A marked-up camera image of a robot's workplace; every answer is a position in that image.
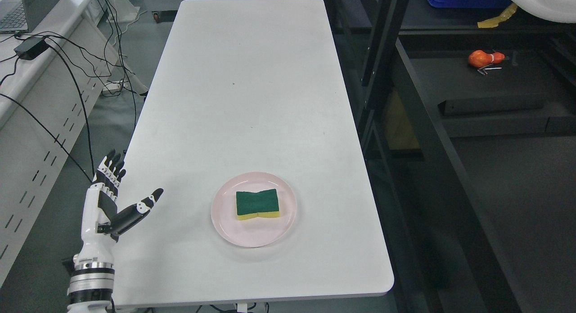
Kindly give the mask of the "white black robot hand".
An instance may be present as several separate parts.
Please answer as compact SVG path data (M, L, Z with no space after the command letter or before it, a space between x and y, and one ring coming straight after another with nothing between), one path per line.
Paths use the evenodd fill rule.
M76 266L113 264L112 247L120 235L146 218L164 193L158 188L146 198L118 210L118 190L126 174L123 167L122 154L111 150L95 171L85 196L81 222L83 246L74 260Z

